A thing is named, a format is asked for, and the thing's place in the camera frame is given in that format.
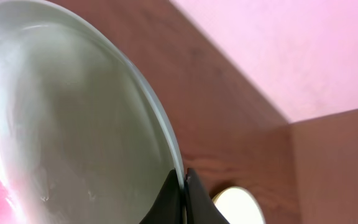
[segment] brown table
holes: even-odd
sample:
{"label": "brown table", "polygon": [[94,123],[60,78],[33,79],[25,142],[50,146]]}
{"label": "brown table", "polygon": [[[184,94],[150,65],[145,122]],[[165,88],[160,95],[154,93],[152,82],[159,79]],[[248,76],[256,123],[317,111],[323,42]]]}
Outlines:
{"label": "brown table", "polygon": [[250,190],[267,223],[299,223],[287,121],[167,0],[54,0],[99,29],[159,97],[183,163],[211,195]]}

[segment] pink wall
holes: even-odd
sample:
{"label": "pink wall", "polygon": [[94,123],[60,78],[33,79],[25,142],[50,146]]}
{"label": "pink wall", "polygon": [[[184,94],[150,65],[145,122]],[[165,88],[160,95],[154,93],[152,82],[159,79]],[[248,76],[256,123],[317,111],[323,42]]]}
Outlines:
{"label": "pink wall", "polygon": [[289,121],[358,108],[358,1],[173,3]]}

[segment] plate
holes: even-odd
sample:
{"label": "plate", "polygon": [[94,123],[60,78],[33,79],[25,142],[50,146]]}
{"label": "plate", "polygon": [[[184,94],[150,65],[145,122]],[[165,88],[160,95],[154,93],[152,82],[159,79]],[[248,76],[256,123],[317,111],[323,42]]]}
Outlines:
{"label": "plate", "polygon": [[138,69],[47,1],[0,1],[0,220],[139,223],[177,141]]}

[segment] wooden surface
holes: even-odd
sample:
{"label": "wooden surface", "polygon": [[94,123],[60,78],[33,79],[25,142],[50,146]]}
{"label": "wooden surface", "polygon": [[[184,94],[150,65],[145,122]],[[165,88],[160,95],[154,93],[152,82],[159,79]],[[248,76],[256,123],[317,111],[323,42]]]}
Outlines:
{"label": "wooden surface", "polygon": [[239,185],[268,224],[300,222],[288,123],[167,0],[54,2],[139,68],[168,114],[185,167],[211,195]]}
{"label": "wooden surface", "polygon": [[358,110],[293,125],[304,224],[358,223]]}

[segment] brown surface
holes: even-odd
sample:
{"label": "brown surface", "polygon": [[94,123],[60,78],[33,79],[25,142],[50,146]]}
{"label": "brown surface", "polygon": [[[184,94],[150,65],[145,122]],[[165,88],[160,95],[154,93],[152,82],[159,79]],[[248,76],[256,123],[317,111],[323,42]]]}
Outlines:
{"label": "brown surface", "polygon": [[293,125],[304,224],[358,223],[358,110]]}
{"label": "brown surface", "polygon": [[212,194],[250,190],[270,223],[299,223],[288,123],[167,1],[55,0],[86,19],[144,74],[185,167]]}

